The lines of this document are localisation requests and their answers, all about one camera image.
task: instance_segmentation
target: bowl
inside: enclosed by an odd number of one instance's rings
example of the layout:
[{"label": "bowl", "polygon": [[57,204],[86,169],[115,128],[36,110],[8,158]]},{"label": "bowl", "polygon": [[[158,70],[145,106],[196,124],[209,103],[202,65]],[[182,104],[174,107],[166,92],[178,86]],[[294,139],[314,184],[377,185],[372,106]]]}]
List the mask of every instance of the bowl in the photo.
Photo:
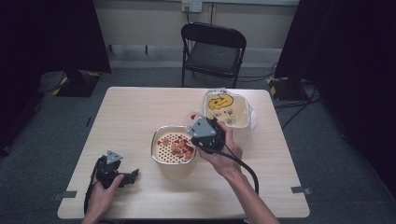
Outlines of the bowl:
[{"label": "bowl", "polygon": [[196,148],[184,126],[163,126],[151,142],[151,157],[170,179],[186,177],[193,168]]}]

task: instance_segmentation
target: electrical outlet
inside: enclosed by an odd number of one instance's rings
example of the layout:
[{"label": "electrical outlet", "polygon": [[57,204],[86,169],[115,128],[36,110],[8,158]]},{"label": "electrical outlet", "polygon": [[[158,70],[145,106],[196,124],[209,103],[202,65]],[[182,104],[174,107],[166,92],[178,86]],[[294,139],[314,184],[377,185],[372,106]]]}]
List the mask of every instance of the electrical outlet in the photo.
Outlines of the electrical outlet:
[{"label": "electrical outlet", "polygon": [[202,2],[191,2],[192,12],[202,12]]},{"label": "electrical outlet", "polygon": [[192,12],[191,1],[181,1],[181,11],[187,11],[186,8]]}]

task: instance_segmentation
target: forearm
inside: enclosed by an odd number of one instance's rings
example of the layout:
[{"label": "forearm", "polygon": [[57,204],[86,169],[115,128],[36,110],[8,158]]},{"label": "forearm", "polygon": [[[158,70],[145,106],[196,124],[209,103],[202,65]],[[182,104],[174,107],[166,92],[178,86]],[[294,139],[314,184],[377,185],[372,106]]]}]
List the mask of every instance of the forearm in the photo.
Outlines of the forearm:
[{"label": "forearm", "polygon": [[96,224],[100,220],[99,217],[87,215],[82,219],[82,224]]},{"label": "forearm", "polygon": [[279,223],[242,173],[238,172],[228,175],[226,180],[230,183],[251,224]]}]

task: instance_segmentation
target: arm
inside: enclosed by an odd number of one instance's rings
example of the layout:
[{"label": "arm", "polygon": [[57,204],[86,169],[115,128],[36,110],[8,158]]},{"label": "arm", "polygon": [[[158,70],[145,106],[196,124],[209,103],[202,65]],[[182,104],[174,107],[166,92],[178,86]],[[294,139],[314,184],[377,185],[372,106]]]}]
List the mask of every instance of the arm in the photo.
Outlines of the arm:
[{"label": "arm", "polygon": [[114,198],[114,191],[119,187],[124,175],[117,175],[108,189],[103,188],[101,182],[93,186],[87,214],[82,220],[83,224],[95,224],[105,215]]},{"label": "arm", "polygon": [[[233,130],[224,123],[219,122],[219,125],[226,133],[226,145],[233,152],[233,154],[241,159],[242,148],[233,141]],[[223,176],[230,184],[238,201],[247,215],[248,220],[252,224],[256,223],[279,223],[274,214],[250,186],[248,179],[242,174],[240,165],[219,154],[207,154],[198,148],[200,156],[209,161],[219,175]],[[230,154],[231,152],[224,148],[222,152]]]}]

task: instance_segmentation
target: human hand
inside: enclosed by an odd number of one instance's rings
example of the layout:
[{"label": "human hand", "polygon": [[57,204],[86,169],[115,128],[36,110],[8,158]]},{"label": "human hand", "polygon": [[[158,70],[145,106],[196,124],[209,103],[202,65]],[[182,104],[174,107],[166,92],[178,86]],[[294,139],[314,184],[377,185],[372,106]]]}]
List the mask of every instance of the human hand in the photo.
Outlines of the human hand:
[{"label": "human hand", "polygon": [[96,175],[94,176],[93,183],[96,184],[92,187],[87,215],[83,219],[82,223],[97,223],[103,217],[113,201],[114,191],[119,187],[123,178],[124,175],[117,175],[111,186],[108,189],[105,189],[102,183],[96,179]]},{"label": "human hand", "polygon": [[[225,132],[225,145],[228,147],[224,147],[221,152],[226,153],[228,155],[235,155],[239,160],[242,159],[242,148],[233,141],[233,129],[225,125],[223,122],[218,121],[219,126]],[[198,152],[206,161],[209,161],[219,175],[222,175],[227,180],[230,180],[234,175],[241,175],[241,166],[236,162],[227,157],[219,155],[217,153],[208,154],[205,153],[198,147]]]}]

